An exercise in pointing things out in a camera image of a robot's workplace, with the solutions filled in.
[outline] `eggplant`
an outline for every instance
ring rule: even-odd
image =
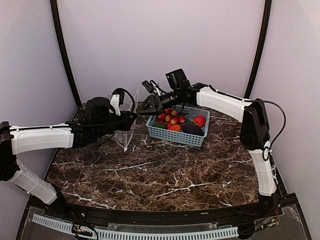
[[[204,131],[202,131],[202,129],[198,126],[194,126],[194,125],[190,125],[190,124],[183,124],[182,126],[182,131],[185,134],[193,134],[193,135],[198,135],[198,136],[203,136],[204,135]]]

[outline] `plastic basket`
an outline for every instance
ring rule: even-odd
[[[182,106],[177,105],[175,107],[172,107],[172,109],[179,112],[182,109]],[[177,131],[162,129],[159,127],[154,127],[153,125],[157,122],[158,116],[150,116],[146,123],[150,137],[155,139],[162,139],[170,142],[175,142],[179,144],[201,147],[205,137],[208,134],[210,112],[203,109],[185,106],[183,109],[183,113],[187,114],[185,117],[191,121],[193,121],[194,118],[197,116],[205,117],[206,119],[205,126],[201,128],[204,133],[203,136],[188,134],[182,131],[177,132]]]

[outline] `cable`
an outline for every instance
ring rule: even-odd
[[[281,130],[279,131],[279,133],[278,133],[278,134],[275,136],[275,138],[272,140],[272,142],[271,142],[271,144],[270,144],[270,149],[271,149],[271,147],[272,147],[272,145],[274,144],[274,142],[276,141],[276,139],[280,136],[280,134],[284,131],[284,129],[285,129],[285,127],[286,127],[287,117],[286,117],[285,111],[283,110],[283,108],[282,108],[279,104],[277,104],[277,103],[275,103],[275,102],[273,102],[273,101],[267,101],[267,100],[244,100],[244,101],[247,102],[247,103],[266,103],[266,104],[272,104],[272,105],[275,105],[276,107],[278,107],[278,108],[281,110],[281,112],[282,112],[282,114],[283,114],[283,126],[282,126]]]
[[[95,145],[96,148],[101,147],[103,144],[105,144],[107,141],[109,141],[110,139],[112,139],[114,137],[115,133],[112,133],[111,136],[109,136],[106,140],[104,140],[103,142],[98,143],[97,145]]]
[[[279,218],[279,212],[278,212],[278,210],[277,210],[277,207],[278,207],[278,203],[280,202],[280,199],[281,199],[281,196],[279,195],[278,200],[277,200],[277,203],[274,205],[273,209],[271,209],[271,210],[269,211],[269,213],[267,214],[267,216],[266,216],[263,220],[257,222],[256,224],[254,224],[254,226],[248,228],[247,230],[244,230],[244,231],[239,232],[238,234],[242,234],[242,235],[254,234],[254,233],[256,233],[256,232],[259,232],[260,230],[263,230],[265,226],[269,225],[269,224],[272,223],[275,219]],[[268,223],[262,225],[259,229],[255,230],[255,231],[253,231],[253,232],[246,233],[246,232],[250,231],[251,229],[256,228],[256,227],[259,226],[261,223],[263,223],[266,219],[268,219],[268,218],[270,217],[271,213],[273,213],[273,212],[276,213],[276,215],[277,215],[277,217],[276,217],[275,219],[272,219],[271,221],[269,221]]]
[[[209,85],[209,88],[211,88],[212,91],[217,92],[217,90],[214,89],[214,88],[211,86],[211,84]]]
[[[164,91],[164,90],[162,90],[162,89],[160,88],[160,84],[159,84],[159,83],[156,83],[156,82],[153,81],[153,80],[151,80],[150,83],[154,84],[154,85],[161,91],[161,94],[163,94],[163,93],[167,94],[166,91]]]
[[[279,224],[279,222],[280,222],[280,216],[279,216],[279,212],[278,212],[278,210],[275,210],[275,213],[276,213],[277,218],[278,218],[278,223],[277,223],[277,224]]]
[[[185,102],[182,103],[182,108],[181,108],[180,112],[178,113],[178,115],[181,115],[182,112],[184,111],[184,109],[185,109]]]
[[[81,221],[76,220],[75,214],[73,214],[74,220],[72,220],[72,219],[69,219],[69,218],[66,218],[66,217],[63,217],[63,216],[59,215],[59,214],[56,213],[56,211],[53,210],[53,209],[51,209],[51,212],[52,212],[53,214],[57,215],[60,219],[63,219],[63,220],[72,222],[72,226],[74,225],[74,223],[76,223],[76,224],[79,225],[79,228],[80,228],[81,226],[84,226],[84,227],[89,228],[90,230],[92,230],[92,231],[94,232],[94,234],[95,234],[95,236],[96,236],[96,239],[95,239],[95,240],[99,240],[99,235],[98,235],[98,232],[95,230],[95,228],[92,227],[92,226],[90,226],[89,224],[87,224],[87,223],[85,223],[85,222],[81,222]]]
[[[281,130],[279,131],[279,133],[275,136],[275,138],[274,138],[274,139],[272,140],[272,142],[270,143],[270,147],[265,146],[264,149],[263,149],[262,158],[263,158],[263,160],[267,161],[267,160],[270,158],[270,150],[271,150],[273,144],[275,143],[276,139],[280,136],[280,134],[284,131],[284,129],[285,129],[285,127],[286,127],[286,123],[287,123],[286,113],[285,113],[285,111],[283,110],[283,108],[282,108],[279,104],[277,104],[277,103],[275,103],[275,102],[273,102],[273,101],[267,101],[267,100],[244,100],[244,101],[245,101],[246,103],[266,103],[266,104],[272,104],[272,105],[275,105],[276,107],[278,107],[278,108],[281,110],[282,114],[283,114],[283,126],[282,126]],[[265,151],[266,151],[266,150],[268,151],[268,156],[267,156],[267,158],[265,158]]]
[[[277,217],[276,217],[276,218],[273,218],[273,219],[271,219],[270,221],[268,221],[267,223],[261,225],[258,229],[254,230],[254,231],[252,231],[252,232],[247,232],[248,230],[242,231],[242,232],[239,232],[239,234],[242,234],[242,235],[251,235],[251,234],[257,233],[257,232],[259,232],[259,231],[261,231],[261,230],[266,229],[266,227],[271,228],[271,227],[279,224],[279,221],[278,221],[277,223],[275,222],[276,219],[278,219],[278,218],[279,218],[279,215],[277,214]]]

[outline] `brown marble surface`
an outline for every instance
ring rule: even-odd
[[[147,120],[138,117],[126,152],[108,136],[60,149],[47,181],[69,203],[117,210],[190,211],[258,201],[258,180],[236,120],[210,110],[201,148],[150,138]]]

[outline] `black frame pole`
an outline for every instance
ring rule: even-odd
[[[263,11],[263,17],[262,17],[262,24],[261,24],[261,30],[259,35],[259,41],[258,45],[256,47],[255,57],[253,61],[253,66],[251,70],[251,74],[249,77],[248,85],[245,90],[244,98],[249,99],[252,93],[252,90],[254,88],[254,84],[257,78],[257,73],[262,57],[262,52],[264,50],[264,45],[266,41],[267,36],[267,30],[268,30],[268,24],[269,24],[269,18],[270,18],[270,12],[271,12],[271,5],[272,0],[265,0],[264,3],[264,11]]]
[[[50,0],[50,5],[51,5],[52,18],[53,18],[53,23],[54,23],[54,28],[55,28],[55,34],[56,34],[56,38],[58,40],[58,45],[59,45],[60,54],[61,54],[61,58],[63,61],[65,73],[68,78],[68,82],[69,82],[69,85],[70,85],[70,88],[72,91],[74,101],[76,103],[76,106],[79,108],[79,107],[81,107],[82,102],[81,102],[81,99],[79,96],[79,92],[78,92],[78,89],[76,86],[74,76],[71,71],[71,66],[70,66],[70,62],[69,62],[69,58],[68,58],[68,54],[67,54],[64,35],[62,32],[62,28],[61,28],[57,0]]]

